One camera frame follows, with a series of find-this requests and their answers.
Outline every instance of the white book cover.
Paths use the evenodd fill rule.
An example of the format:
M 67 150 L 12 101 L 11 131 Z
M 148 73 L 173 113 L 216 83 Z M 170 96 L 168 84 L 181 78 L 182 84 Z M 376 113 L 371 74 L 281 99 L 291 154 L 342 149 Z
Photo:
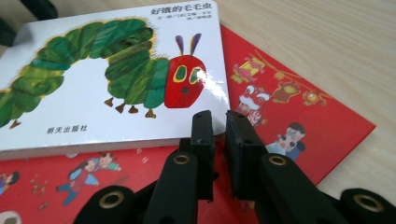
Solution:
M 26 23 L 0 60 L 0 160 L 177 145 L 229 108 L 214 1 Z

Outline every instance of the book cover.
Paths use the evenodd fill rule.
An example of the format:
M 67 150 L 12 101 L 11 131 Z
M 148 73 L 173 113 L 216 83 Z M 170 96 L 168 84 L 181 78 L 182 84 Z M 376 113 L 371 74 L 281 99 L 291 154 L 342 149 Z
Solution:
M 26 23 L 0 68 L 3 160 L 172 146 L 207 109 L 215 134 L 225 130 L 213 1 Z
M 313 183 L 326 176 L 375 127 L 241 36 L 224 26 L 221 32 L 231 108 L 247 114 L 264 144 L 293 158 Z M 219 177 L 214 181 L 214 202 L 198 203 L 198 223 L 258 223 L 253 204 L 232 197 L 223 144 L 219 141 L 216 147 Z M 122 185 L 138 191 L 157 179 L 165 158 L 176 148 L 2 161 L 0 173 L 4 186 L 7 181 L 8 185 L 0 194 L 0 220 L 73 223 L 97 190 Z M 68 189 L 82 164 L 89 177 L 79 192 L 71 194 Z
M 318 184 L 375 125 L 221 26 L 231 109 Z

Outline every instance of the red book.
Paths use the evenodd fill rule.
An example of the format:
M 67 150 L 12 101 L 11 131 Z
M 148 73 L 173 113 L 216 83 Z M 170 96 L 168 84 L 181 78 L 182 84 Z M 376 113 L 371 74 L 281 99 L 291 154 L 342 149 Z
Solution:
M 268 150 L 293 158 L 314 184 L 374 129 L 373 123 L 239 35 L 224 26 L 221 31 L 232 110 L 247 115 Z M 176 148 L 2 161 L 0 223 L 7 217 L 22 223 L 73 223 L 97 190 L 121 185 L 138 191 L 157 179 Z M 257 223 L 251 204 L 231 196 L 222 148 L 218 142 L 214 202 L 199 202 L 198 223 Z M 16 181 L 6 189 L 10 175 L 8 180 Z

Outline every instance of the black object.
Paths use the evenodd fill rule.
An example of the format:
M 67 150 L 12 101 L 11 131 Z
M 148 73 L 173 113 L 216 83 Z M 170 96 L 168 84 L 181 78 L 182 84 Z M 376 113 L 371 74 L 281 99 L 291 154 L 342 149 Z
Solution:
M 50 0 L 21 0 L 21 2 L 40 21 L 58 18 L 56 7 L 50 2 Z M 11 47 L 15 36 L 15 32 L 6 24 L 5 21 L 0 19 L 0 45 Z
M 58 18 L 58 12 L 50 0 L 21 0 L 21 2 L 40 21 Z
M 213 201 L 215 140 L 209 110 L 192 117 L 191 138 L 180 139 L 160 178 L 133 193 L 110 186 L 96 192 L 75 224 L 195 223 L 198 200 Z
M 0 19 L 0 45 L 12 46 L 15 39 L 15 32 L 9 27 L 5 21 Z
M 248 119 L 227 113 L 227 158 L 233 196 L 255 201 L 260 223 L 396 223 L 396 207 L 365 189 L 340 200 L 320 192 L 288 157 L 268 153 Z M 197 200 L 213 200 L 214 140 L 210 111 L 194 115 L 191 138 L 181 139 L 158 181 L 133 193 L 111 186 L 95 193 L 76 224 L 196 223 Z

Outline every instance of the screw hole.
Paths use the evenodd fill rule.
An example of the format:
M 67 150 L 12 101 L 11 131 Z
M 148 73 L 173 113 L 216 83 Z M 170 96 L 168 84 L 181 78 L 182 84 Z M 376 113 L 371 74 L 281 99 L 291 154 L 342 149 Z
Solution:
M 286 163 L 288 163 L 284 158 L 280 156 L 272 156 L 269 158 L 269 161 L 274 165 L 286 165 Z
M 99 206 L 105 209 L 113 208 L 122 203 L 123 199 L 124 195 L 121 191 L 112 191 L 102 196 L 99 201 Z
M 189 163 L 190 161 L 190 157 L 186 156 L 186 155 L 178 155 L 176 157 L 174 157 L 174 163 L 179 164 L 179 165 L 184 165 Z
M 356 204 L 358 204 L 362 208 L 372 212 L 379 213 L 384 210 L 384 206 L 382 205 L 382 203 L 380 203 L 375 198 L 370 197 L 368 195 L 356 194 L 353 196 L 353 200 L 355 201 Z

